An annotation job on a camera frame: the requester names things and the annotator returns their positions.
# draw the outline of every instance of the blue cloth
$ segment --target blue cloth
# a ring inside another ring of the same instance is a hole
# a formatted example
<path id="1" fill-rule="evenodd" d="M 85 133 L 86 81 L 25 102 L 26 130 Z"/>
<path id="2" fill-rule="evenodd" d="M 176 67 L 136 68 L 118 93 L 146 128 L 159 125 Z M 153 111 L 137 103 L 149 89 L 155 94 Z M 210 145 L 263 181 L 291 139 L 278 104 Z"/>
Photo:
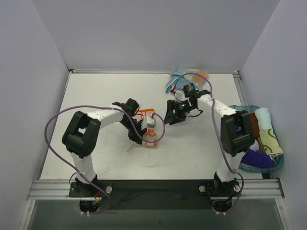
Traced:
<path id="1" fill-rule="evenodd" d="M 241 163 L 247 164 L 259 169 L 268 169 L 274 166 L 274 162 L 269 155 L 263 152 L 256 152 L 249 149 L 241 160 Z"/>
<path id="2" fill-rule="evenodd" d="M 198 74 L 202 75 L 203 77 L 205 77 L 206 79 L 209 78 L 208 73 L 202 72 L 199 69 L 175 68 L 171 72 L 171 78 L 168 81 L 168 83 L 166 84 L 165 92 L 169 93 L 173 89 L 173 87 L 176 83 L 176 80 L 185 73 L 198 73 Z M 203 78 L 201 78 L 197 75 L 194 75 L 194 74 L 187 74 L 184 77 L 179 79 L 179 81 L 176 85 L 176 88 L 182 89 L 185 84 L 189 84 L 189 83 L 193 83 L 195 85 L 195 88 L 202 90 L 204 85 L 206 84 L 206 80 L 204 80 Z"/>

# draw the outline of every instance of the green towel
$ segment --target green towel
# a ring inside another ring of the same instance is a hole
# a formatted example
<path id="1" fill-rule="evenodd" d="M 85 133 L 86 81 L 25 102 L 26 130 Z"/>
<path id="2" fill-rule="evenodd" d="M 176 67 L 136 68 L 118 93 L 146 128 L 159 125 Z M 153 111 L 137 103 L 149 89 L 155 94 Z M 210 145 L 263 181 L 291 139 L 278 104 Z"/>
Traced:
<path id="1" fill-rule="evenodd" d="M 263 150 L 271 156 L 279 156 L 283 154 L 282 148 L 277 141 L 273 129 L 265 129 L 259 132 Z"/>

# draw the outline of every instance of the screw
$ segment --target screw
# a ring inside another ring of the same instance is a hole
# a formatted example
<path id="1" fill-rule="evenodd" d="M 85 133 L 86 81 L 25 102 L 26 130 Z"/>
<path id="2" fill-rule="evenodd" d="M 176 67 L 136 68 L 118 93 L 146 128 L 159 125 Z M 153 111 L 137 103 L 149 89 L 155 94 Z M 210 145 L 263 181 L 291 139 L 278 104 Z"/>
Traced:
<path id="1" fill-rule="evenodd" d="M 206 191 L 206 187 L 203 186 L 203 185 L 201 185 L 201 186 L 199 187 L 199 190 L 200 190 L 201 193 L 204 193 L 204 192 Z"/>
<path id="2" fill-rule="evenodd" d="M 235 186 L 234 186 L 234 191 L 235 191 L 235 192 L 239 192 L 239 191 L 240 191 L 240 187 L 239 187 L 238 185 L 235 185 Z"/>
<path id="3" fill-rule="evenodd" d="M 106 193 L 110 194 L 112 192 L 113 188 L 111 186 L 106 187 Z"/>

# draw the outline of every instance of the light blue fabric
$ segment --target light blue fabric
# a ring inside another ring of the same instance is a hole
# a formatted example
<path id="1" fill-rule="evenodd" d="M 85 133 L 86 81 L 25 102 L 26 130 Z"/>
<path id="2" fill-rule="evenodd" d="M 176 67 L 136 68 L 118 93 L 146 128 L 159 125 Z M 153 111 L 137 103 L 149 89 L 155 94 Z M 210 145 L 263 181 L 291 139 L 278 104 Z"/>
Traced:
<path id="1" fill-rule="evenodd" d="M 172 88 L 174 87 L 174 84 L 177 80 L 178 77 L 182 76 L 185 73 L 196 73 L 198 69 L 184 69 L 184 68 L 174 68 L 173 71 L 171 72 L 171 78 L 168 81 L 168 83 L 166 84 L 165 87 L 165 92 L 169 93 Z M 182 89 L 184 84 L 187 83 L 193 83 L 195 85 L 195 88 L 202 90 L 203 87 L 200 87 L 196 81 L 192 80 L 193 74 L 191 75 L 186 75 L 182 78 L 179 79 L 176 88 L 177 89 Z"/>

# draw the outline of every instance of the purple cloth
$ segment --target purple cloth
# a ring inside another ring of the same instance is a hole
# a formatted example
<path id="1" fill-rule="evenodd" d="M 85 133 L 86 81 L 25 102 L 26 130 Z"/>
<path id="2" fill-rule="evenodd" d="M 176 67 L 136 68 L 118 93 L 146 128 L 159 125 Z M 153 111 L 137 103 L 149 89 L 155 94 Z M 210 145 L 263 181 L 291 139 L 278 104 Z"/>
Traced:
<path id="1" fill-rule="evenodd" d="M 260 169 L 267 169 L 274 166 L 274 162 L 269 155 L 263 152 L 256 152 L 251 149 L 245 153 L 241 163 Z"/>

